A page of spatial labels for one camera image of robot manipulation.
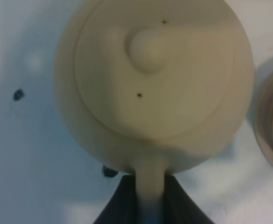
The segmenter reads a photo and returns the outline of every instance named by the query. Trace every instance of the white teapot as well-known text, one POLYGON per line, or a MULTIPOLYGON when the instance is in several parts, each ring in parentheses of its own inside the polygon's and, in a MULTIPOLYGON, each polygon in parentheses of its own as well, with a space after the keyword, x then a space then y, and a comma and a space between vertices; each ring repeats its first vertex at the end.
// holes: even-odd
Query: white teapot
POLYGON ((55 58, 58 107, 81 146, 136 175, 141 204, 164 174, 233 138, 250 104, 250 43, 223 0, 88 0, 55 58))

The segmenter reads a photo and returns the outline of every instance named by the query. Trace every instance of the ceramic teapot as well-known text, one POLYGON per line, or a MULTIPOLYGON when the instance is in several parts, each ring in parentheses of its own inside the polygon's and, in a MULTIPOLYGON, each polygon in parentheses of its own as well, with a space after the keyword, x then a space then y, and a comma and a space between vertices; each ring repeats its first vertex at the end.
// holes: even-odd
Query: ceramic teapot
POLYGON ((232 140, 253 82, 250 43, 223 0, 88 0, 55 58, 67 127, 102 163, 136 175, 141 204, 161 197, 164 174, 232 140))

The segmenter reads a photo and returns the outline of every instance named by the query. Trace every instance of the white surface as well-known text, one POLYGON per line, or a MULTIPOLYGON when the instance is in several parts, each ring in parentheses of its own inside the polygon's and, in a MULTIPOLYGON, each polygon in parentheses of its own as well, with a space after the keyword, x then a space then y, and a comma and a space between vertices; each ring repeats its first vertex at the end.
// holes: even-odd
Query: white surface
MULTIPOLYGON (((113 194, 101 164, 56 111, 52 56, 80 0, 0 0, 0 224, 89 224, 113 194), (16 89, 26 97, 13 102, 16 89)), ((258 79, 273 71, 273 0, 228 0, 250 38, 258 79)), ((177 175, 218 224, 273 224, 273 169, 251 118, 219 156, 177 175)))

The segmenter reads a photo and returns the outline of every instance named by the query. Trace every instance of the black object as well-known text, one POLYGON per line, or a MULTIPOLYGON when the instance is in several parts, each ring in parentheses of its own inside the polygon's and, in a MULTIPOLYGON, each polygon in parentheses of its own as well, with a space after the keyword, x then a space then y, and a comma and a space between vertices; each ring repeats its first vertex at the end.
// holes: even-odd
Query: black object
POLYGON ((115 170, 113 170, 113 169, 110 169, 110 168, 108 168, 108 167, 106 167, 106 166, 103 166, 103 167, 102 167, 102 173, 103 173, 103 175, 106 176, 106 177, 113 178, 113 177, 117 176, 119 172, 118 172, 118 171, 115 171, 115 170))
MULTIPOLYGON (((122 178, 115 194, 95 224, 142 224, 138 222, 134 176, 122 178)), ((163 224, 214 224, 186 194, 172 175, 165 177, 163 224)))
POLYGON ((15 93, 14 93, 14 101, 19 101, 22 98, 25 97, 25 93, 22 89, 18 89, 15 93))

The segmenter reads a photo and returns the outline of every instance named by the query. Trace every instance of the dark speck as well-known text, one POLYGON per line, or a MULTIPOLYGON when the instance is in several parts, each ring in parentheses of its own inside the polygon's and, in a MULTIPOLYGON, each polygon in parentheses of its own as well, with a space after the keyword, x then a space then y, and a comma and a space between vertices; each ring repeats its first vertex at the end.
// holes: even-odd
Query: dark speck
POLYGON ((103 166, 102 167, 102 173, 103 173, 103 175, 105 177, 113 178, 113 177, 117 176, 119 172, 115 171, 113 169, 110 169, 110 168, 108 168, 106 166, 103 166))
POLYGON ((19 101, 22 98, 25 97, 25 93, 22 89, 18 89, 15 93, 14 93, 14 101, 19 101))

